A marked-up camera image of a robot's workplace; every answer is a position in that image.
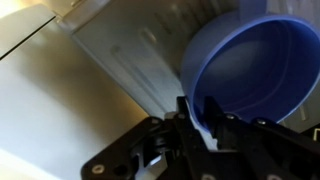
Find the black mechanism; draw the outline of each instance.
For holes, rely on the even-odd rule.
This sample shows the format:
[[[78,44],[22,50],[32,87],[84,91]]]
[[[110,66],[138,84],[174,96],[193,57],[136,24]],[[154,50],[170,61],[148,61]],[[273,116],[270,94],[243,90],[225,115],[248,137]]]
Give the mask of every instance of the black mechanism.
[[[320,144],[312,139],[264,118],[246,123],[207,97],[202,118],[219,149],[209,152],[185,97],[177,98],[177,107],[173,118],[148,117],[93,157],[82,179],[135,179],[160,155],[168,165],[160,180],[320,179]]]

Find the bolt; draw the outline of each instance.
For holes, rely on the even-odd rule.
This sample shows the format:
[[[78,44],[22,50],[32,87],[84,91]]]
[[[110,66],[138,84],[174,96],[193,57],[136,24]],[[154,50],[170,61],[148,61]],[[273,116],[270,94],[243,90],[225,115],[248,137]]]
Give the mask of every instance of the bolt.
[[[92,168],[93,174],[102,174],[103,172],[104,172],[104,165],[102,164],[97,164]]]
[[[178,118],[179,118],[179,119],[185,119],[185,118],[186,118],[186,115],[184,115],[184,114],[179,114],[179,115],[178,115]]]
[[[275,174],[269,174],[267,180],[282,180],[282,178]]]
[[[232,115],[232,114],[227,114],[227,116],[226,116],[228,119],[234,119],[234,115]]]
[[[216,180],[216,178],[211,174],[203,174],[201,180]]]
[[[158,119],[152,119],[151,123],[152,124],[159,124],[159,120]]]
[[[265,120],[262,120],[262,119],[258,119],[257,122],[261,125],[265,125],[266,124],[266,121]]]

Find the metal screw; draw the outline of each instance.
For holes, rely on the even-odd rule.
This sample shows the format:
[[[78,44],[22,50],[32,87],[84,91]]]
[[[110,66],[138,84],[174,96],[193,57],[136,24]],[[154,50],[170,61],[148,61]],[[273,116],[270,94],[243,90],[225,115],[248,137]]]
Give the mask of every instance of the metal screw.
[[[267,180],[282,180],[282,178],[275,174],[269,174]]]
[[[266,121],[262,120],[262,119],[258,119],[257,122],[261,125],[265,125]]]
[[[226,116],[228,119],[234,119],[234,115],[232,115],[232,114],[227,114],[227,116]]]
[[[179,115],[178,115],[178,118],[179,118],[179,119],[185,119],[185,118],[186,118],[186,115],[184,115],[184,114],[179,114]]]
[[[93,174],[102,174],[103,172],[104,172],[104,165],[102,164],[97,164],[92,168]]]
[[[201,180],[216,180],[216,178],[211,174],[203,174]]]
[[[159,124],[159,120],[158,119],[152,119],[151,123],[152,124]]]

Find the plastic container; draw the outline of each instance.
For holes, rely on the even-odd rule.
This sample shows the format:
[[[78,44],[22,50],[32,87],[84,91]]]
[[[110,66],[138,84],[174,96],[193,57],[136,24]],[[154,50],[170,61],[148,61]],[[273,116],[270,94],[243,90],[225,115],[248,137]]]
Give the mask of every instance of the plastic container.
[[[237,12],[222,15],[190,42],[181,83],[193,118],[201,119],[204,97],[250,122],[279,122],[314,88],[320,69],[320,40],[305,20],[266,13],[265,0],[240,0]]]

